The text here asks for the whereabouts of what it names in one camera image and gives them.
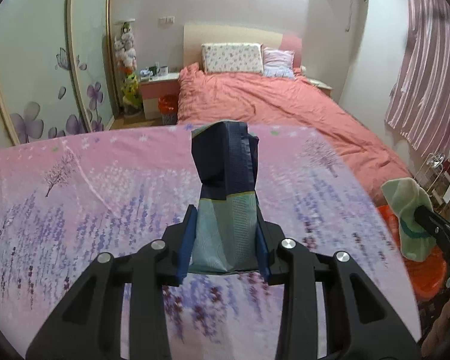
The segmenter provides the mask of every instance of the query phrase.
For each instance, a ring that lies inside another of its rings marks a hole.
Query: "cup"
[[[159,76],[166,76],[168,74],[168,66],[161,66],[158,68]]]

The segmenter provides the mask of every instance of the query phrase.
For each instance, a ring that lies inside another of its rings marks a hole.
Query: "headboard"
[[[183,28],[183,66],[198,62],[203,68],[202,44],[224,42],[261,43],[280,50],[292,50],[295,51],[293,66],[298,68],[302,63],[302,40],[294,35],[215,24],[186,24]]]

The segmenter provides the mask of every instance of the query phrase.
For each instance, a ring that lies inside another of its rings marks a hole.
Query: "blue fabric pouch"
[[[231,120],[192,132],[202,190],[190,273],[225,275],[258,269],[258,141],[246,123]]]

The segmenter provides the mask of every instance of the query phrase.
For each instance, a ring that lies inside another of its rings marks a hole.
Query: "pillow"
[[[270,47],[263,49],[263,70],[267,77],[295,78],[293,73],[294,51],[277,50]]]
[[[204,43],[202,58],[205,73],[263,73],[260,43]]]
[[[295,78],[293,70],[288,67],[275,67],[265,65],[263,70],[263,75],[266,77],[283,77],[287,79]]]
[[[263,64],[275,68],[293,69],[295,51],[277,50],[270,47],[263,49]]]

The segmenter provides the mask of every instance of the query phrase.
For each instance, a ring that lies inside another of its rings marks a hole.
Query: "metal screw cap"
[[[346,251],[340,251],[337,253],[336,258],[341,263],[346,263],[350,259],[350,255]]]
[[[165,247],[165,245],[165,241],[157,239],[151,243],[151,248],[155,249],[156,251],[161,251]]]
[[[108,263],[112,256],[110,256],[110,253],[100,253],[97,257],[97,261],[101,264]]]
[[[290,239],[290,238],[285,238],[282,241],[282,246],[285,249],[293,249],[296,246],[296,242],[294,240]]]

